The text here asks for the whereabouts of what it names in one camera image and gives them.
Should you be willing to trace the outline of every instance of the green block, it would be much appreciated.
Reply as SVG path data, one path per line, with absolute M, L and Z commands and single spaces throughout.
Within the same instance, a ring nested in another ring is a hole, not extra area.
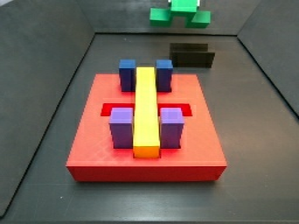
M 197 10 L 197 0 L 172 0 L 171 13 L 177 17 L 192 17 Z
M 211 12 L 207 10 L 197 10 L 192 19 L 187 20 L 187 28 L 205 28 L 211 23 Z
M 171 26 L 172 24 L 172 16 L 171 11 L 168 9 L 151 9 L 151 26 Z

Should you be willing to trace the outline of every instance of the purple block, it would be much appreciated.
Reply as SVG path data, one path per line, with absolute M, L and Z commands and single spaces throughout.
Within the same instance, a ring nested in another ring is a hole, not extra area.
M 115 149 L 133 148 L 133 109 L 112 108 L 109 131 Z
M 180 149 L 183 134 L 183 111 L 180 108 L 161 108 L 160 144 L 161 149 Z

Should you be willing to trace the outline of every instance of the gray wall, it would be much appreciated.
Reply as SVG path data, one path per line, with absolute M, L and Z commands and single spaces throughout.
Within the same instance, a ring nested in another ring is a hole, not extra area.
M 237 38 L 299 115 L 297 10 L 297 0 L 263 0 Z
M 0 0 L 0 6 L 9 3 L 9 2 L 12 2 L 12 0 Z
M 1 216 L 93 31 L 75 0 L 14 0 L 0 7 L 0 27 Z
M 171 28 L 149 25 L 152 7 L 167 8 L 167 0 L 77 0 L 95 32 L 167 32 L 237 35 L 260 0 L 201 0 L 201 9 L 211 11 L 205 30 L 184 29 L 176 18 Z

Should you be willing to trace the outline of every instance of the red platform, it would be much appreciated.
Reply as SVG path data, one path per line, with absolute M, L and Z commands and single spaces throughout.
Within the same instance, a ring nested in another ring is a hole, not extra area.
M 132 150 L 113 149 L 104 103 L 135 103 L 135 93 L 121 93 L 119 76 L 99 74 L 93 80 L 67 167 L 77 181 L 211 181 L 227 167 L 220 141 L 196 75 L 172 76 L 172 92 L 157 93 L 160 104 L 189 104 L 184 117 L 181 148 L 161 149 L 156 159 L 133 158 Z

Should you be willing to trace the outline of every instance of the gray floor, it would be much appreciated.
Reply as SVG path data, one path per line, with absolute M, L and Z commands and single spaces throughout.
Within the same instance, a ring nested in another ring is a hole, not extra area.
M 64 167 L 96 73 L 151 66 L 171 42 L 209 43 L 197 74 L 228 169 L 215 183 L 76 183 Z M 63 99 L 5 221 L 297 221 L 299 123 L 232 37 L 100 35 Z

